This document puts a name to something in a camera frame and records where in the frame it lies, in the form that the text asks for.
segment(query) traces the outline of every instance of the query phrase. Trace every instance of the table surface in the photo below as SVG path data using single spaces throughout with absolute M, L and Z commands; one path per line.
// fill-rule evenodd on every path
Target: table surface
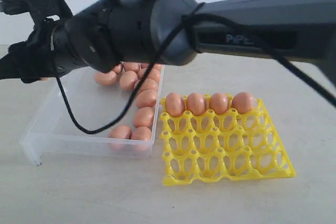
M 298 66 L 331 89 L 315 67 Z M 297 171 L 291 179 L 163 187 L 158 137 L 148 159 L 46 154 L 32 166 L 18 140 L 54 82 L 0 82 L 1 223 L 334 223 L 335 110 L 276 62 L 199 55 L 166 68 L 162 97 L 250 91 L 262 98 Z

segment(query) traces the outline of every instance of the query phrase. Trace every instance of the transparent plastic box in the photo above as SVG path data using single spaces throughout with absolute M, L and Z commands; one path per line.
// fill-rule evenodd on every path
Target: transparent plastic box
M 77 121 L 85 128 L 95 130 L 115 119 L 126 105 L 131 91 L 120 89 L 119 83 L 101 86 L 94 81 L 95 71 L 83 68 L 62 78 L 62 83 Z M 108 138 L 111 129 L 96 135 L 87 135 L 72 123 L 57 85 L 45 104 L 37 112 L 20 143 L 34 165 L 41 165 L 43 153 L 117 156 L 129 158 L 150 157 L 155 140 L 160 93 L 164 68 L 161 70 L 158 98 L 155 106 L 152 137 L 150 141 L 120 140 Z M 135 103 L 117 125 L 126 124 L 134 129 L 132 121 L 137 111 Z M 115 150 L 111 145 L 125 145 Z

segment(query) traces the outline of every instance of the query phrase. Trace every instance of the yellow egg tray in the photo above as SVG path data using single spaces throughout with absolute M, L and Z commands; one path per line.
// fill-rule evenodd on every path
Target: yellow egg tray
M 227 94 L 229 104 L 233 96 Z M 206 94 L 207 107 L 211 95 Z M 160 120 L 164 140 L 164 186 L 188 185 L 198 179 L 249 180 L 291 178 L 296 172 L 261 99 L 246 114 L 229 108 L 223 115 L 208 109 L 201 116 L 185 111 L 174 118 L 165 111 Z

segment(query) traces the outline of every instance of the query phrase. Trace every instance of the robotic arm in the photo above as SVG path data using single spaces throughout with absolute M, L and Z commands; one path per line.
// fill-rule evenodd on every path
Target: robotic arm
M 35 23 L 0 59 L 0 79 L 31 83 L 83 67 L 109 72 L 121 61 L 182 66 L 210 52 L 276 55 L 289 70 L 289 61 L 309 62 L 336 86 L 336 0 L 99 0 L 76 15 L 64 0 L 0 1 L 5 14 L 29 12 Z

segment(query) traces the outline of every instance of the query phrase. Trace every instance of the clear plastic container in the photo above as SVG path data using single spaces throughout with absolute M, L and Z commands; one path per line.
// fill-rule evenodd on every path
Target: clear plastic container
M 72 123 L 58 87 L 54 87 L 45 104 L 40 108 L 20 143 L 29 160 L 41 165 L 42 153 L 66 153 L 94 156 L 150 157 L 155 140 L 160 93 L 164 68 L 161 70 L 159 95 L 155 106 L 152 137 L 150 141 L 119 140 L 107 138 L 110 129 L 96 135 L 87 135 Z M 77 121 L 87 129 L 97 129 L 115 119 L 126 105 L 131 91 L 122 91 L 119 84 L 101 86 L 94 81 L 91 68 L 78 69 L 62 78 L 66 94 Z M 120 124 L 132 126 L 135 103 Z M 122 150 L 111 145 L 123 146 Z

